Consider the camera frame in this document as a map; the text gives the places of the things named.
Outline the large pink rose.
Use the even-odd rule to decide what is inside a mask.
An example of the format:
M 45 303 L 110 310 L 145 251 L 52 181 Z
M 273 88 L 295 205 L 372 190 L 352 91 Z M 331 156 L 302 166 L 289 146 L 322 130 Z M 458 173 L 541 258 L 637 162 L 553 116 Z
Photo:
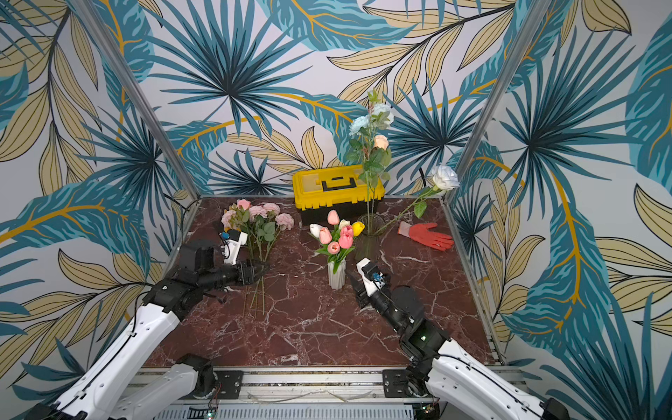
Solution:
M 230 218 L 230 226 L 232 229 L 239 230 L 251 238 L 250 227 L 250 208 L 251 203 L 247 199 L 238 199 L 236 204 L 231 208 L 233 215 Z

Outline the white rose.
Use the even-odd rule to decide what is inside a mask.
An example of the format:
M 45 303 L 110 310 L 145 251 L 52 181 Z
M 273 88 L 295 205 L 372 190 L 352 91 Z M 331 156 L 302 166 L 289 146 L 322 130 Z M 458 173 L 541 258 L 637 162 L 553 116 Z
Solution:
M 376 235 L 382 234 L 390 225 L 395 222 L 400 222 L 400 220 L 402 220 L 408 213 L 413 213 L 418 218 L 422 217 L 425 214 L 427 208 L 426 201 L 428 201 L 428 199 L 440 197 L 441 195 L 460 187 L 460 179 L 458 177 L 458 173 L 456 173 L 449 164 L 436 166 L 432 169 L 429 175 L 430 185 L 425 187 L 418 196 L 416 196 L 416 199 L 406 206 L 406 208 L 404 208 L 404 210 L 402 210 L 395 218 L 386 222 L 381 227 L 378 227 L 374 233 Z

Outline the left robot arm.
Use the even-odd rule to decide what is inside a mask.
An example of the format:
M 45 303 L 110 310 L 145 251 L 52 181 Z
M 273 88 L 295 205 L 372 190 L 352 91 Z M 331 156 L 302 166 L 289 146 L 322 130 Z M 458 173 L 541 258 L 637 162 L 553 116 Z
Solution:
M 246 259 L 216 267 L 212 247 L 189 246 L 171 274 L 153 285 L 129 325 L 82 377 L 50 404 L 36 404 L 28 419 L 152 419 L 182 397 L 209 404 L 222 389 L 212 362 L 185 355 L 142 390 L 124 395 L 136 373 L 161 342 L 208 292 L 249 286 L 269 269 Z

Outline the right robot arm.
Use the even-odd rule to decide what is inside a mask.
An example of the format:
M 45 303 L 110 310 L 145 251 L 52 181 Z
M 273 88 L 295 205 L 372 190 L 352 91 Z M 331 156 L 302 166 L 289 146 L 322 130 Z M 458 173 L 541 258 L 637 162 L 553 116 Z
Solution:
M 357 280 L 348 273 L 361 308 L 370 306 L 399 336 L 409 359 L 405 389 L 412 395 L 434 397 L 472 419 L 568 419 L 557 399 L 545 401 L 520 390 L 476 360 L 449 332 L 425 316 L 425 307 L 409 286 L 390 289 L 389 277 L 379 282 Z

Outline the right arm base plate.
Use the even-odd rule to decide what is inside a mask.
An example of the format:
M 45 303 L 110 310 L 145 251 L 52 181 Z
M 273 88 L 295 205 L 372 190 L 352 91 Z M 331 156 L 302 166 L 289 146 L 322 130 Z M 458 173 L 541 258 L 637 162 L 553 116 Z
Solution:
M 383 369 L 381 373 L 386 398 L 418 397 L 408 369 Z

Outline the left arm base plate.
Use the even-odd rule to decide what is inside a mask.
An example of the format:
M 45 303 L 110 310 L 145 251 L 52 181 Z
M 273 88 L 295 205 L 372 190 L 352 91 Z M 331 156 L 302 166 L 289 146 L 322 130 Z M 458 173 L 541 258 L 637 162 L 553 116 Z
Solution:
M 215 370 L 212 400 L 238 400 L 243 386 L 242 370 Z

